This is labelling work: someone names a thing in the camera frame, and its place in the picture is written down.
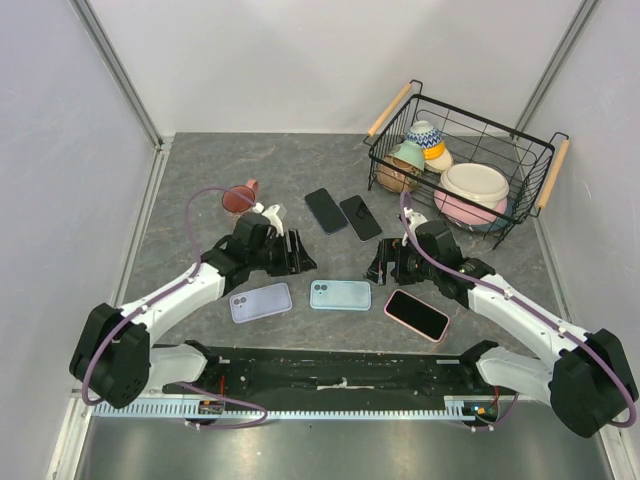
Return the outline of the light blue phone case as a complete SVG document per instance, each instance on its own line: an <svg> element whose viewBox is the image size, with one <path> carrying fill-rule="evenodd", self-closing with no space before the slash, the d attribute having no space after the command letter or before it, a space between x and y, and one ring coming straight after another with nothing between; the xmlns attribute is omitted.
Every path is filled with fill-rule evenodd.
<svg viewBox="0 0 640 480"><path fill-rule="evenodd" d="M314 280L310 306L316 310L367 311L371 307L371 287L366 281Z"/></svg>

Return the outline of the black phone with stand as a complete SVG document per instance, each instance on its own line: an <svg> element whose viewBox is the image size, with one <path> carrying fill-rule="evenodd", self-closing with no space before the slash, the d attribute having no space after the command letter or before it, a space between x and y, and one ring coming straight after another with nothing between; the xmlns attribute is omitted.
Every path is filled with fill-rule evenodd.
<svg viewBox="0 0 640 480"><path fill-rule="evenodd" d="M354 195L339 203L357 237L362 241L371 240L382 233L382 229L361 196Z"/></svg>

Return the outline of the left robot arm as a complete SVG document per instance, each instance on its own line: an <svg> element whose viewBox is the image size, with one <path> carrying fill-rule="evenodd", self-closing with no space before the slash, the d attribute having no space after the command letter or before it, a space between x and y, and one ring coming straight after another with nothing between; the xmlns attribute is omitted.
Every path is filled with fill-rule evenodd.
<svg viewBox="0 0 640 480"><path fill-rule="evenodd" d="M247 213L232 233L198 255L194 265L155 292L121 307L101 303L86 320L69 364L89 405L131 404L144 390L186 382L208 393L219 369L191 343L157 348L156 342L199 308L228 295L252 272L270 277L301 274L317 264L295 229L276 215Z"/></svg>

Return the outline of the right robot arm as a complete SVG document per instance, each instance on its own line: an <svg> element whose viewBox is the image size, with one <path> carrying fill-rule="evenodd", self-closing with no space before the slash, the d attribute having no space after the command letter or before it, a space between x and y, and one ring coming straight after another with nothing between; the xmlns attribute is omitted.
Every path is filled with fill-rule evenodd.
<svg viewBox="0 0 640 480"><path fill-rule="evenodd" d="M606 329L568 323L515 290L484 261L467 257L443 221L408 215L400 238L379 241L368 280L384 285L432 282L456 301L506 330L532 357L483 341L466 351L458 381L467 392L505 387L548 405L573 433L589 438L605 425L629 428L639 392L624 348Z"/></svg>

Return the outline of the lavender phone case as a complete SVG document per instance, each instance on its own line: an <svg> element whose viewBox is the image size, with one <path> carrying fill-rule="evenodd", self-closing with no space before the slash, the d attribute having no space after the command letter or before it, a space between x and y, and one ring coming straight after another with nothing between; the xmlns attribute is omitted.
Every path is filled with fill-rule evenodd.
<svg viewBox="0 0 640 480"><path fill-rule="evenodd" d="M232 320L243 324L269 316L281 314L292 308L292 299L286 283L233 295L229 299Z"/></svg>

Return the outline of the blue-edged black phone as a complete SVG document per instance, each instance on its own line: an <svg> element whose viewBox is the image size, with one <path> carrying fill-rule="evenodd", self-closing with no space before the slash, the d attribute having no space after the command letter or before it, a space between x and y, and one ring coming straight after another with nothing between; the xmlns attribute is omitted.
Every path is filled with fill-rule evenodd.
<svg viewBox="0 0 640 480"><path fill-rule="evenodd" d="M333 234L348 225L340 207L325 188L304 196L305 203L325 234Z"/></svg>

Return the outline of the pink floral mug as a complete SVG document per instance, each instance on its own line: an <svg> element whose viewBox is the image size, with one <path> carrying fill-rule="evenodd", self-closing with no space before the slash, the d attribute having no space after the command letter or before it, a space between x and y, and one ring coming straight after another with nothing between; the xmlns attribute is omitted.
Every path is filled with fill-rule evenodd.
<svg viewBox="0 0 640 480"><path fill-rule="evenodd" d="M230 215L242 215L257 202L259 193L259 182L255 179L248 180L243 185L236 185L222 196L222 207Z"/></svg>

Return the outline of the brown bowl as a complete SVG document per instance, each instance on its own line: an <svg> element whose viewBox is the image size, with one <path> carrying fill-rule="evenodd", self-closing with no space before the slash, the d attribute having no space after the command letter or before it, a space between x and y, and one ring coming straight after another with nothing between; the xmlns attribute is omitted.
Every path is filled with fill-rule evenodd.
<svg viewBox="0 0 640 480"><path fill-rule="evenodd" d="M417 177L421 171L393 156L386 156L376 167L376 180L386 190L393 193L412 192L418 187Z"/></svg>

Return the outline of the pink bowl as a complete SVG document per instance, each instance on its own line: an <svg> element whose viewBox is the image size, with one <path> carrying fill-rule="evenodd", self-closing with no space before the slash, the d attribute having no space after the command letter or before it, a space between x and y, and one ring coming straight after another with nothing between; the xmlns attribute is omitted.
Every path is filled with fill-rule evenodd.
<svg viewBox="0 0 640 480"><path fill-rule="evenodd" d="M463 202L440 190L434 192L434 203L438 210L448 218L471 226L493 223L499 214L507 210L507 198L501 199L491 212Z"/></svg>

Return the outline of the green bowl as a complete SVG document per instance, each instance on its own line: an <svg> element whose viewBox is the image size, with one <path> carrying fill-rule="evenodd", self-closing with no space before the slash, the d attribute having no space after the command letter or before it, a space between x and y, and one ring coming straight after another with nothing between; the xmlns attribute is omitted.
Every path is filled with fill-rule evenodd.
<svg viewBox="0 0 640 480"><path fill-rule="evenodd" d="M406 164L411 165L413 168L423 172L425 169L425 158L423 149L420 145L405 140L404 142L395 145L388 155L395 159L398 159Z"/></svg>

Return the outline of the yellow white bowl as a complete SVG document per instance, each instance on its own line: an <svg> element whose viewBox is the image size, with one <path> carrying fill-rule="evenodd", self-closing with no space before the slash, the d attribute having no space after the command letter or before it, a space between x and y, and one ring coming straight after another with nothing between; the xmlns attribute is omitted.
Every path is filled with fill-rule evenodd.
<svg viewBox="0 0 640 480"><path fill-rule="evenodd" d="M442 173L453 165L453 158L443 141L423 150L425 169Z"/></svg>

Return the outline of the cream bowl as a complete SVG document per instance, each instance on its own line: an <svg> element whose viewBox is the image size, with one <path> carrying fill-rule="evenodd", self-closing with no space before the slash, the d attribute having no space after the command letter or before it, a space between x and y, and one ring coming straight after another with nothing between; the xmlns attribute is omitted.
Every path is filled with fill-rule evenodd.
<svg viewBox="0 0 640 480"><path fill-rule="evenodd" d="M477 163L451 166L441 174L440 182L448 191L475 202L497 202L509 192L509 184L501 172Z"/></svg>

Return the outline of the teal bowl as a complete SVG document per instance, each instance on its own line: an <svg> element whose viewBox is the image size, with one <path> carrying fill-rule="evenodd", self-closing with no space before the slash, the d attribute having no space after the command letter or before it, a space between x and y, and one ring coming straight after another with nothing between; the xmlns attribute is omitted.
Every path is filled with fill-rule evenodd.
<svg viewBox="0 0 640 480"><path fill-rule="evenodd" d="M512 202L507 200L505 211L498 215L493 221L481 225L468 225L467 229L471 232L495 233L506 228L510 222L513 212Z"/></svg>

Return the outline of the blue patterned bowl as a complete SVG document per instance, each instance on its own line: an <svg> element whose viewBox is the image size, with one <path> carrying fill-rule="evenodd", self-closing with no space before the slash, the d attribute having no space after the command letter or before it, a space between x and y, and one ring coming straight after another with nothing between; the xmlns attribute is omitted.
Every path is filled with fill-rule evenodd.
<svg viewBox="0 0 640 480"><path fill-rule="evenodd" d="M422 149L435 148L443 143L440 130L427 120L414 122L406 132L405 140L419 145Z"/></svg>

